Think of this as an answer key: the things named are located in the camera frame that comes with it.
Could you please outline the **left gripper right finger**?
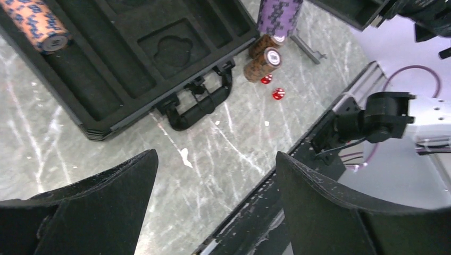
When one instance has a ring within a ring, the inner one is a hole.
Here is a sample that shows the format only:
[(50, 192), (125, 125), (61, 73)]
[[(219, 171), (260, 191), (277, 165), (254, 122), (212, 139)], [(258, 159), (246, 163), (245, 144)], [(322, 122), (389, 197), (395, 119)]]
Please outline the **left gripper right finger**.
[(450, 254), (450, 209), (384, 201), (279, 152), (277, 185), (294, 254)]

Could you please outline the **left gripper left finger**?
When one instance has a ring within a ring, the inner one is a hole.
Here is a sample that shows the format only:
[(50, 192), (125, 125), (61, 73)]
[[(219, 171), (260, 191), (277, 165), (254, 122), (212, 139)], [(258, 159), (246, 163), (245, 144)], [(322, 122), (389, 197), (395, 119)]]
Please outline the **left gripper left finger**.
[(59, 189), (1, 202), (1, 254), (134, 254), (156, 179), (146, 150)]

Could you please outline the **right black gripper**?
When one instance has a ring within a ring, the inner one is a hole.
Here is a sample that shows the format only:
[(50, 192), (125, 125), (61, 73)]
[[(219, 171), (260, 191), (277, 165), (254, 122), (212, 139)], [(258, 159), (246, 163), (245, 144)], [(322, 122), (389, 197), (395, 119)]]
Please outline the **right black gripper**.
[(380, 26), (387, 13), (387, 19), (400, 15), (413, 21), (417, 43), (435, 37), (450, 38), (450, 1), (310, 0), (310, 3), (359, 31)]

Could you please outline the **purple poker chip stack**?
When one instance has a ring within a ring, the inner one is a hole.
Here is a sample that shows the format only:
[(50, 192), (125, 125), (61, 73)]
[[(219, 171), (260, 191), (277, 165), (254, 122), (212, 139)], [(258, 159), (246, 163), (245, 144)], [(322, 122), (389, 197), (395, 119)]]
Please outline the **purple poker chip stack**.
[(257, 17), (257, 29), (279, 45), (293, 35), (303, 0), (262, 0)]

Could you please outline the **orange poker chip stack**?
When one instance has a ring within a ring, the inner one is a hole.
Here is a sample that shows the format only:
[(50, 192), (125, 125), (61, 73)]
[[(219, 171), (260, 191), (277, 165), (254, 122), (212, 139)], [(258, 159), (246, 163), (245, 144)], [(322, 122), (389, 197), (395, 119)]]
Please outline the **orange poker chip stack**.
[(1, 1), (1, 7), (33, 47), (44, 55), (65, 48), (72, 40), (68, 29), (43, 1)]

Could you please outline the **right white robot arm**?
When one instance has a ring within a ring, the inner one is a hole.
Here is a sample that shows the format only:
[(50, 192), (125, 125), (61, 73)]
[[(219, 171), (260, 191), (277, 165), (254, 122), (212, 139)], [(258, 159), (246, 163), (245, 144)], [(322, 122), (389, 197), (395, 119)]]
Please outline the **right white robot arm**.
[(428, 71), (436, 80), (430, 97), (411, 103), (416, 121), (408, 132), (419, 155), (450, 152), (450, 103), (438, 99), (450, 81), (450, 48), (436, 53), (433, 42), (450, 38), (450, 1), (313, 1), (313, 4), (362, 32), (370, 56), (381, 61), (389, 80), (410, 69)]

